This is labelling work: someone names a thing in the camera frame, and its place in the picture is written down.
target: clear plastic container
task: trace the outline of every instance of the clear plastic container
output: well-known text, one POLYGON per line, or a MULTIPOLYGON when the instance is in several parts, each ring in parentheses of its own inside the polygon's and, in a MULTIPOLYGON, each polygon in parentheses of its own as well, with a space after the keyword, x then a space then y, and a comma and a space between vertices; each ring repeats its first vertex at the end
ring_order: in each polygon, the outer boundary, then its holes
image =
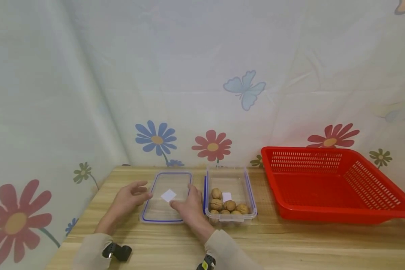
POLYGON ((257 216, 254 194, 246 168, 207 168, 204 182, 204 212, 212 225, 249 225, 257 216), (222 193, 231 193, 232 201, 236 204, 246 204, 249 208, 247 215, 221 215, 210 213, 212 189, 219 188, 222 193))
POLYGON ((192 183, 192 174, 187 171, 161 171, 151 185, 153 197, 146 201, 139 220, 149 224, 181 224, 182 218, 172 209, 162 195, 171 190, 176 194, 175 201, 185 201, 189 195, 188 184, 192 183))

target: green flower print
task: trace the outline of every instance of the green flower print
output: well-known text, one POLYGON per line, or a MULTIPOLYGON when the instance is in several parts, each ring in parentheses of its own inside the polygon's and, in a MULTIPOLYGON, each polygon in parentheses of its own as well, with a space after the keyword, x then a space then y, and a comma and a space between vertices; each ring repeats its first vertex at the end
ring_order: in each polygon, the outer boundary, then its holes
POLYGON ((387 163, 393 160, 390 157, 390 151, 386 151, 384 153, 384 151, 381 148, 378 149, 378 152, 370 151, 369 154, 371 159, 375 159, 374 163, 378 166, 378 168, 382 166, 387 166, 388 165, 387 163))
POLYGON ((96 184, 97 190, 99 190, 98 183, 96 182, 95 178, 92 176, 92 168, 89 167, 89 164, 87 162, 80 163, 79 167, 81 170, 74 170, 73 173, 76 174, 76 176, 73 178, 73 181, 77 184, 80 184, 83 179, 87 180, 89 176, 93 179, 94 183, 96 184))
POLYGON ((253 167, 259 167, 259 168, 264 168, 264 164, 263 164, 263 157, 261 156, 261 154, 256 156, 256 159, 251 160, 250 164, 253 167))

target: left hand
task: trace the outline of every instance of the left hand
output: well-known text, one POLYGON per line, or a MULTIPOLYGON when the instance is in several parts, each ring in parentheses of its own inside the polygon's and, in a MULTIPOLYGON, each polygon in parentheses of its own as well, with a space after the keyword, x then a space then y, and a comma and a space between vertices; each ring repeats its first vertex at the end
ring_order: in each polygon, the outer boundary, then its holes
POLYGON ((112 235, 115 232, 118 222, 129 215, 137 205, 143 204, 153 197, 144 187, 147 181, 133 182, 120 188, 106 214, 100 220, 95 233, 106 233, 112 235))
POLYGON ((144 187, 147 181, 133 182, 120 188, 109 207, 108 214, 116 219, 122 219, 130 214, 135 207, 142 205, 145 201, 153 197, 144 187))

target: white paper square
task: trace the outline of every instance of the white paper square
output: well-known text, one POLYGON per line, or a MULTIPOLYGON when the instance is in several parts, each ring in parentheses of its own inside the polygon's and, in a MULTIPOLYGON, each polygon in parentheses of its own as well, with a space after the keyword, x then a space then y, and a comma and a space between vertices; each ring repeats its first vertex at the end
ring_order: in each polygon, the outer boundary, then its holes
POLYGON ((176 197, 177 196, 177 194, 176 193, 174 193, 174 191, 172 191, 172 190, 167 190, 166 191, 166 193, 163 193, 160 197, 162 198, 162 199, 164 199, 166 202, 170 202, 172 199, 174 199, 174 197, 176 197))
POLYGON ((232 201, 231 193, 229 193, 229 192, 223 192, 223 193, 222 193, 222 199, 223 199, 223 202, 232 201))

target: flower center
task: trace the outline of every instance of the flower center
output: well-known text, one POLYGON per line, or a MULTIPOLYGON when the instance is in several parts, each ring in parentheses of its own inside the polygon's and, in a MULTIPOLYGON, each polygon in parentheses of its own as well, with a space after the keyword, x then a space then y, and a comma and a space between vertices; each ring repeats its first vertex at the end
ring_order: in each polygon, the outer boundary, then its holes
POLYGON ((160 136, 151 137, 151 141, 154 142, 154 144, 163 144, 164 142, 164 140, 160 136))
POLYGON ((27 223, 27 216, 24 213, 15 213, 7 219, 4 231, 8 235, 14 235, 24 228, 27 223))
POLYGON ((337 142, 337 139, 331 138, 331 139, 326 139, 322 144, 325 147, 331 147, 331 146, 335 145, 336 142, 337 142))
POLYGON ((212 142, 211 144, 207 145, 207 150, 210 152, 214 152, 219 149, 219 145, 217 143, 212 142))

